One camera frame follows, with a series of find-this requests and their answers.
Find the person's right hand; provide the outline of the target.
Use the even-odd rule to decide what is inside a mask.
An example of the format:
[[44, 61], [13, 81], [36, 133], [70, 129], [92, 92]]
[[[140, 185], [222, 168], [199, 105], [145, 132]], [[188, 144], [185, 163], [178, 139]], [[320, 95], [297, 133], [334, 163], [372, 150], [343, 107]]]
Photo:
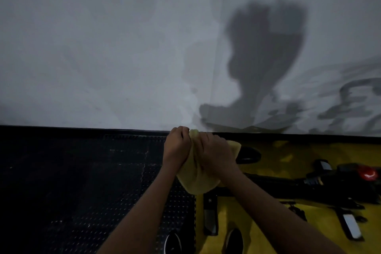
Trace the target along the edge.
[[242, 172], [236, 164], [231, 148], [222, 138], [222, 144], [216, 148], [197, 148], [198, 160], [203, 169], [217, 179], [225, 182], [242, 176]]

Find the person's left hand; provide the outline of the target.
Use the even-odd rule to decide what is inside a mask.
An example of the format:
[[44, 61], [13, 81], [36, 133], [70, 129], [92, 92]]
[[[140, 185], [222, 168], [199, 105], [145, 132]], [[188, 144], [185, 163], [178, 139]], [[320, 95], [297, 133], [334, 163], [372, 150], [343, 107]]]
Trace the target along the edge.
[[164, 143], [163, 166], [169, 167], [175, 173], [179, 171], [189, 156], [192, 143], [169, 144], [169, 134]]

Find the yellow cloth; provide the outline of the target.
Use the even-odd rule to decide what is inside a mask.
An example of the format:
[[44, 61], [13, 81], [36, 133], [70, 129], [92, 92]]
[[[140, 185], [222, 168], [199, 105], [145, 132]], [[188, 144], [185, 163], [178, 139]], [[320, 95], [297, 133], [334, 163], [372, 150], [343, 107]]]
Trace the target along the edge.
[[[231, 182], [235, 179], [232, 179], [230, 181], [221, 181], [217, 179], [216, 177], [209, 175], [203, 167], [199, 163], [199, 156], [196, 149], [196, 146], [194, 144], [195, 138], [198, 136], [200, 132], [197, 130], [190, 130], [189, 135], [191, 138], [191, 149], [189, 152], [189, 156], [184, 162], [184, 164], [181, 166], [177, 177], [179, 182], [182, 184], [184, 189], [189, 193], [193, 195], [199, 195], [199, 194], [205, 194], [208, 191], [216, 188], [220, 183], [223, 183], [225, 185], [230, 185]], [[233, 153], [233, 156], [236, 160], [237, 155], [240, 151], [241, 144], [236, 141], [230, 141], [226, 140], [231, 148], [231, 151]]]

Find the person's right forearm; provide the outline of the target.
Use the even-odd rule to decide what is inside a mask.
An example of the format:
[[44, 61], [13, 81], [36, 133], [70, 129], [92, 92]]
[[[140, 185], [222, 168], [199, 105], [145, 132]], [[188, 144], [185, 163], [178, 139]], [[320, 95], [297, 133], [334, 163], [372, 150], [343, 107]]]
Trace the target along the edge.
[[277, 254], [346, 254], [337, 244], [251, 181], [239, 168], [224, 172], [219, 178]]

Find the person's left forearm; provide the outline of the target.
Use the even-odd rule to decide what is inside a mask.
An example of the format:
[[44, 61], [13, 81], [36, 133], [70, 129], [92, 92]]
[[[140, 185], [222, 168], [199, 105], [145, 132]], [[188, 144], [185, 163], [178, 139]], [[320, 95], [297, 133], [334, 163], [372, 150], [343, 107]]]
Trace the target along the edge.
[[121, 220], [97, 254], [150, 254], [178, 165], [163, 164], [149, 188]]

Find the black long latch lever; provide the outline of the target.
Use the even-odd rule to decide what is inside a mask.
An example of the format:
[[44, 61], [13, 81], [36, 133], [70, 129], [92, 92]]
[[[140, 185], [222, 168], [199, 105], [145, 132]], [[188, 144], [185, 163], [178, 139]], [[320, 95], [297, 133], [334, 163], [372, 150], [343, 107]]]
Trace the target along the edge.
[[213, 192], [203, 194], [203, 233], [218, 236], [217, 195]]

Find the person's right black shoe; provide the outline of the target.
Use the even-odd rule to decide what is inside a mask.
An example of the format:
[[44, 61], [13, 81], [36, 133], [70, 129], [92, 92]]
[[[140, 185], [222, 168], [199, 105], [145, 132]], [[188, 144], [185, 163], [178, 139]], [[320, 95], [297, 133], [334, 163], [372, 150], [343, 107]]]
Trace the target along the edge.
[[238, 228], [230, 230], [225, 239], [224, 254], [243, 254], [244, 241]]

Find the person's black shoe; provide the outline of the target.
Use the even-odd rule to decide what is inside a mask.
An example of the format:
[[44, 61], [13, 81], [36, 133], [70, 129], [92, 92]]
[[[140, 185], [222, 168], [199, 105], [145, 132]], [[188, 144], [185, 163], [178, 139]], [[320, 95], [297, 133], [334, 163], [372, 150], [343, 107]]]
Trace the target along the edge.
[[244, 241], [238, 228], [230, 230], [225, 239], [224, 254], [243, 254]]
[[182, 244], [176, 231], [171, 231], [164, 242], [164, 254], [182, 254]]

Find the person's left black shoe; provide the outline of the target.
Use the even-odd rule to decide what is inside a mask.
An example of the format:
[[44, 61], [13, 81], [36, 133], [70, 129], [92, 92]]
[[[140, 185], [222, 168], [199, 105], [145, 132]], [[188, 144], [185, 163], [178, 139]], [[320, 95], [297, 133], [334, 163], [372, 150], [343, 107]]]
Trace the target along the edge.
[[176, 231], [171, 231], [164, 242], [164, 254], [182, 254], [182, 244]]

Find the small black clip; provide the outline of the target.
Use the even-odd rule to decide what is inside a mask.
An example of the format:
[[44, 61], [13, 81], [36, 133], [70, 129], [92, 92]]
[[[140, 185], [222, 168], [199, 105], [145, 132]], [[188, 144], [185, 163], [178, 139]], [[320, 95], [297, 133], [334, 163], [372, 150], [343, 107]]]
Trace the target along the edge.
[[295, 213], [298, 217], [300, 217], [302, 220], [307, 222], [305, 211], [296, 207], [295, 201], [280, 201], [281, 204], [288, 206], [288, 209]]

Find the black checker plate platform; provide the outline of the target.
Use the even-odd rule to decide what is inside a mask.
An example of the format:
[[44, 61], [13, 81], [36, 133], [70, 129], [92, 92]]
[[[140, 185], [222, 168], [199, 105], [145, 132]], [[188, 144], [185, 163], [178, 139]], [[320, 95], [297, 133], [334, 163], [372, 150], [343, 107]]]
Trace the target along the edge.
[[94, 254], [158, 175], [166, 131], [0, 126], [0, 254]]

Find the yellow machine body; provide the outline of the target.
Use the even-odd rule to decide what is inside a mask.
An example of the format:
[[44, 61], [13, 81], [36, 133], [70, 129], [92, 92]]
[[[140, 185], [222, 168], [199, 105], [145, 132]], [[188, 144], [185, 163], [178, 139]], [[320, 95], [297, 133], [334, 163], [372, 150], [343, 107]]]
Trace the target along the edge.
[[[350, 143], [293, 143], [290, 141], [242, 142], [259, 150], [260, 162], [242, 165], [251, 174], [280, 178], [301, 178], [312, 172], [316, 159], [327, 160], [332, 167], [345, 163], [381, 166], [381, 145]], [[340, 246], [347, 254], [381, 254], [381, 205], [365, 204], [357, 214], [368, 219], [359, 228], [364, 241], [350, 241], [335, 211], [321, 204], [297, 200], [296, 206], [306, 214], [308, 224]], [[234, 197], [220, 197], [217, 201], [219, 230], [215, 237], [203, 234], [203, 197], [196, 198], [196, 253], [222, 254], [227, 233], [238, 228], [244, 241], [245, 254], [275, 254], [276, 252], [258, 225], [250, 218]]]

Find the red round button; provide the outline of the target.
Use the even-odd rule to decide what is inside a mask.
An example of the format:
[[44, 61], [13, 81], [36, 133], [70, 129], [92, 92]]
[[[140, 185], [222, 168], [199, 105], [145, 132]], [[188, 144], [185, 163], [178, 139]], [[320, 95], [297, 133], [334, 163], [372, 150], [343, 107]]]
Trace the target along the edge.
[[379, 178], [377, 169], [368, 165], [358, 165], [357, 172], [365, 181], [373, 182]]

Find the black handlebar control assembly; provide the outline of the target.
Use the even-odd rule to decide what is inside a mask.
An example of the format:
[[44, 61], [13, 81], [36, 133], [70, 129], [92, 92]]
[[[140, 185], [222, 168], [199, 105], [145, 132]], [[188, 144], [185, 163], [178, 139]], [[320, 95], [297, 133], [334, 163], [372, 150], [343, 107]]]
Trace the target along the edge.
[[278, 199], [306, 200], [345, 209], [364, 209], [362, 203], [381, 204], [381, 167], [379, 178], [369, 182], [357, 172], [359, 163], [337, 165], [325, 169], [327, 160], [315, 160], [315, 170], [305, 178], [286, 179], [257, 174], [245, 175], [265, 192]]

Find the black bracket with silver plate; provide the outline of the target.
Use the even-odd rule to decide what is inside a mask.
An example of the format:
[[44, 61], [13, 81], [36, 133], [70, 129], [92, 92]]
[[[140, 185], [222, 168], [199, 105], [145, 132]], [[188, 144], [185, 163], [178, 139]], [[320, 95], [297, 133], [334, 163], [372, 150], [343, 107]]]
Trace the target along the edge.
[[367, 223], [368, 219], [351, 209], [332, 208], [340, 222], [345, 236], [350, 241], [364, 242], [365, 239], [359, 227], [361, 223]]

